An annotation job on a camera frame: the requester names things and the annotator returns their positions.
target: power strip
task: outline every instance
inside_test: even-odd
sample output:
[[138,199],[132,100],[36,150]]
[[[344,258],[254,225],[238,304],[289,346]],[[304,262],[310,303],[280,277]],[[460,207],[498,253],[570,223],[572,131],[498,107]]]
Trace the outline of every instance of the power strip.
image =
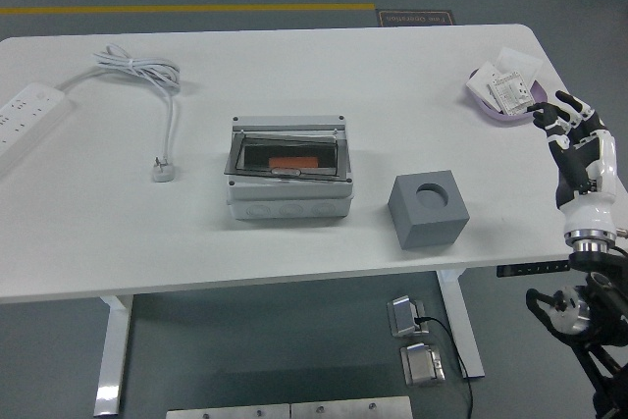
[[30,83],[0,108],[0,174],[24,155],[67,111],[61,90]]

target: orange object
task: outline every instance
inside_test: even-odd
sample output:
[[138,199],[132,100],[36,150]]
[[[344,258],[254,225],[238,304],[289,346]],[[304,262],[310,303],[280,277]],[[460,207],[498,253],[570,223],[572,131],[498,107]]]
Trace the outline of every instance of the orange object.
[[317,169],[318,157],[271,157],[268,165],[271,169]]

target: gray cube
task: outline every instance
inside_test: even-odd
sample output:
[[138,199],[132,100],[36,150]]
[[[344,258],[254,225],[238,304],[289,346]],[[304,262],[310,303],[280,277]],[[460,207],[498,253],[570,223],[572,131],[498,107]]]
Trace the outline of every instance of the gray cube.
[[469,221],[451,171],[397,176],[389,209],[402,249],[451,244]]

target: table leg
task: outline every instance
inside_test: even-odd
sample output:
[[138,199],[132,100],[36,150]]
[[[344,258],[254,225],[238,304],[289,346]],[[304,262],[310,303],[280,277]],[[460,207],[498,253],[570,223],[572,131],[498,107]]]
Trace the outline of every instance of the table leg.
[[94,416],[118,414],[133,302],[132,295],[101,296],[101,299],[109,305],[109,321]]
[[478,351],[478,345],[475,343],[473,329],[471,329],[471,321],[467,307],[464,304],[462,291],[458,277],[462,275],[464,269],[438,270],[439,284],[441,285],[441,293],[445,302],[451,333],[460,352],[460,356],[467,367],[467,373],[470,378],[484,377],[484,367],[482,359]]

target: metal plate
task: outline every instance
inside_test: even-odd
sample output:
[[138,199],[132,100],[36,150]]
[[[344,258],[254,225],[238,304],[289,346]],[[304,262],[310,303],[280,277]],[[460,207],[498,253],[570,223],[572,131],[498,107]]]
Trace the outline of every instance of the metal plate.
[[290,419],[289,404],[168,411],[166,419]]
[[408,396],[302,402],[292,405],[291,419],[412,419],[412,408]]
[[412,419],[408,396],[169,411],[166,419]]
[[437,385],[445,381],[441,354],[435,345],[416,343],[401,349],[405,384],[409,387]]
[[387,305],[392,335],[396,338],[429,334],[427,323],[416,324],[415,320],[425,316],[422,301],[411,300],[407,295],[390,301]]

